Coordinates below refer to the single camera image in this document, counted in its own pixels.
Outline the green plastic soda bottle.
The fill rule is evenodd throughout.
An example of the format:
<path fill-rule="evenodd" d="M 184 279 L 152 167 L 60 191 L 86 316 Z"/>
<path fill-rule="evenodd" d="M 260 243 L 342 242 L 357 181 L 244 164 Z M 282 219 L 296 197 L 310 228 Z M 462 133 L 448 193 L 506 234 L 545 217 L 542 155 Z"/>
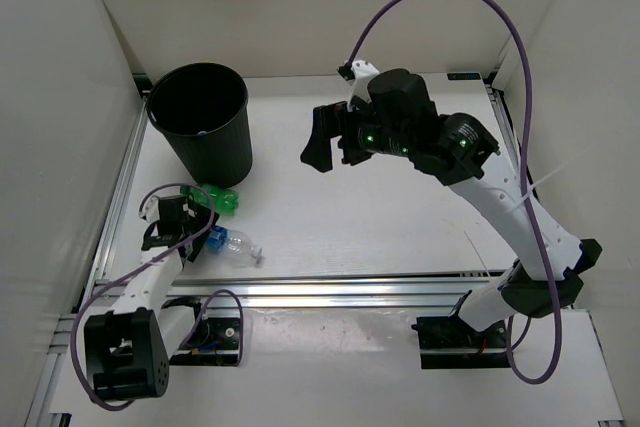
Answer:
<path fill-rule="evenodd" d="M 210 184 L 194 186 L 182 186 L 180 193 L 186 195 L 194 202 L 209 207 L 208 196 L 213 199 L 215 211 L 221 216 L 234 216 L 239 207 L 239 194 L 233 189 L 219 188 Z"/>

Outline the clear Aquafina bottle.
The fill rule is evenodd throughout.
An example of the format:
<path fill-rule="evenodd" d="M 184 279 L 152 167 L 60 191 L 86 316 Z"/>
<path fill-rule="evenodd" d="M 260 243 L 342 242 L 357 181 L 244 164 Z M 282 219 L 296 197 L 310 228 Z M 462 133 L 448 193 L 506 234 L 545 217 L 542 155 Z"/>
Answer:
<path fill-rule="evenodd" d="M 218 261 L 233 267 L 259 267 L 262 247 L 240 231 L 215 226 L 206 239 L 209 253 Z"/>

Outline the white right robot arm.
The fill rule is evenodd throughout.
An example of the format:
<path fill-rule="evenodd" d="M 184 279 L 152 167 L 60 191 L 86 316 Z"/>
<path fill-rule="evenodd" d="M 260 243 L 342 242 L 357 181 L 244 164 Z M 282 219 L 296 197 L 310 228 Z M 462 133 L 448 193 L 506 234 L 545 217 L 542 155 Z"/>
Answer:
<path fill-rule="evenodd" d="M 549 315 L 550 281 L 560 305 L 573 303 L 583 287 L 581 273 L 602 253 L 596 240 L 573 236 L 536 199 L 524 198 L 495 137 L 470 114 L 438 113 L 418 74 L 393 69 L 356 75 L 348 100 L 314 108 L 301 161 L 330 171 L 333 139 L 348 165 L 375 153 L 408 159 L 465 199 L 516 254 L 498 280 L 472 290 L 456 305 L 449 334 L 460 346 L 476 344 L 491 325 L 516 313 Z"/>

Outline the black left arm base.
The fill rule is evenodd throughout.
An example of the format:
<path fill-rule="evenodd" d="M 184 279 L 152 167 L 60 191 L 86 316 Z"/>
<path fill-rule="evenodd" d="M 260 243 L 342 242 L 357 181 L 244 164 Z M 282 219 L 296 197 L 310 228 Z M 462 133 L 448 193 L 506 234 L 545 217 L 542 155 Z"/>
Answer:
<path fill-rule="evenodd" d="M 195 331 L 170 357 L 170 365 L 237 367 L 242 357 L 242 327 L 238 316 L 202 317 Z"/>

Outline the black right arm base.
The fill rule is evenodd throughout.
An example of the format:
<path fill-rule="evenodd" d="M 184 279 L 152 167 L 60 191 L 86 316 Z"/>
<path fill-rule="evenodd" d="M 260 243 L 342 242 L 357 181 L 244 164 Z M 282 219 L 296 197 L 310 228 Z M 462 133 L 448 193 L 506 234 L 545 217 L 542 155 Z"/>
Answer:
<path fill-rule="evenodd" d="M 418 317 L 411 329 L 418 335 L 422 370 L 509 367 L 504 321 L 477 332 L 455 316 Z"/>

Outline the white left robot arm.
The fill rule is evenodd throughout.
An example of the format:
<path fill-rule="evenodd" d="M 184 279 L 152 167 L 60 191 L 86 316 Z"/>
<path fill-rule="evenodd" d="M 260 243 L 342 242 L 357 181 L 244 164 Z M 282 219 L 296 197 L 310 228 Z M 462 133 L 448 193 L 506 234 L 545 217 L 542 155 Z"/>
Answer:
<path fill-rule="evenodd" d="M 103 314 L 84 324 L 86 376 L 94 399 L 122 409 L 167 390 L 170 359 L 206 342 L 210 324 L 195 298 L 167 299 L 188 262 L 202 250 L 218 215 L 179 194 L 156 197 L 143 209 L 143 271 L 125 280 L 124 290 Z"/>

